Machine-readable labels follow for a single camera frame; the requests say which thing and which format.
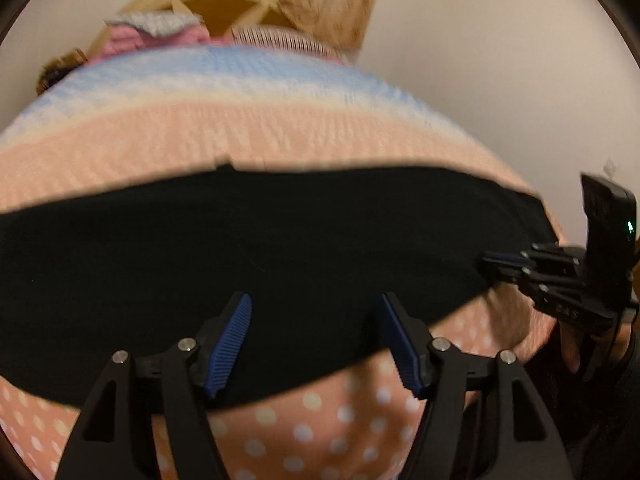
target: black and white striped fabric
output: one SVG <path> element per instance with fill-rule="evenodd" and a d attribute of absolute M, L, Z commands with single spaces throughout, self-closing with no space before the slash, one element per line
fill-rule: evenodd
<path fill-rule="evenodd" d="M 311 56 L 340 59 L 340 53 L 313 36 L 273 25 L 239 25 L 231 31 L 235 44 L 279 48 Z"/>

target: wall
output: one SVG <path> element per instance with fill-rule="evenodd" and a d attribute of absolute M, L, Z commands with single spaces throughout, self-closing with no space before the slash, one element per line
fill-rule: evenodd
<path fill-rule="evenodd" d="M 580 171 L 640 198 L 640 70 L 596 0 L 378 0 L 358 65 L 449 115 L 583 243 Z"/>
<path fill-rule="evenodd" d="M 88 48 L 130 0 L 31 0 L 0 44 L 0 132 L 36 97 L 40 68 L 78 47 Z"/>

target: headboard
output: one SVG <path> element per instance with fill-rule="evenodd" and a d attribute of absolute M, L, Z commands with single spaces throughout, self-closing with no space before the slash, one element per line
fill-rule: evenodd
<path fill-rule="evenodd" d="M 222 36 L 235 25 L 280 25 L 296 28 L 278 10 L 278 0 L 133 0 L 120 12 L 169 10 L 200 14 L 213 38 Z M 87 54 L 100 52 L 109 38 L 108 28 L 95 38 Z"/>

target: metal pin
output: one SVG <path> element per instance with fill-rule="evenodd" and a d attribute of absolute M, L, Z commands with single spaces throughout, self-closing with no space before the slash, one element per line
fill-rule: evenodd
<path fill-rule="evenodd" d="M 503 363 L 507 363 L 508 365 L 514 364 L 518 359 L 516 354 L 514 354 L 511 350 L 503 350 L 500 352 L 500 361 Z"/>
<path fill-rule="evenodd" d="M 193 337 L 185 337 L 178 341 L 178 348 L 183 352 L 190 352 L 196 348 L 196 340 Z"/>
<path fill-rule="evenodd" d="M 431 346 L 433 346 L 438 352 L 446 352 L 451 348 L 451 343 L 444 337 L 437 337 L 431 341 Z"/>
<path fill-rule="evenodd" d="M 111 356 L 111 360 L 117 365 L 121 365 L 129 359 L 129 352 L 126 350 L 118 350 L 113 356 Z"/>

